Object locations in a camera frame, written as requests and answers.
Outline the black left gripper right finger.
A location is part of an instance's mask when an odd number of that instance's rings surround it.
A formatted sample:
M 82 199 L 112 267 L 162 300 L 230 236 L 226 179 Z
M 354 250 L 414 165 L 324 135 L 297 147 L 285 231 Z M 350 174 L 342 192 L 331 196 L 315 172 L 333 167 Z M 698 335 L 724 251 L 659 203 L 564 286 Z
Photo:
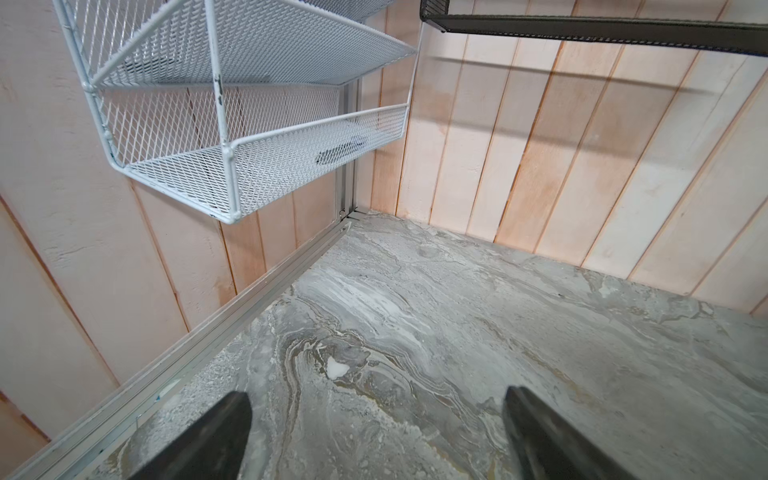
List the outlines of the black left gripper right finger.
M 635 478 L 524 386 L 507 388 L 502 418 L 522 479 Z

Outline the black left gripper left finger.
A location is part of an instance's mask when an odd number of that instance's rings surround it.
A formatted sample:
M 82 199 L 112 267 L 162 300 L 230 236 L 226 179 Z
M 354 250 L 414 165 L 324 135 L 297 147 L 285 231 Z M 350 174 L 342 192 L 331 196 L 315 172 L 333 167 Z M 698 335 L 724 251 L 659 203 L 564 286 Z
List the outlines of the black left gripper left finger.
M 248 394 L 231 391 L 132 477 L 236 479 L 252 418 Z

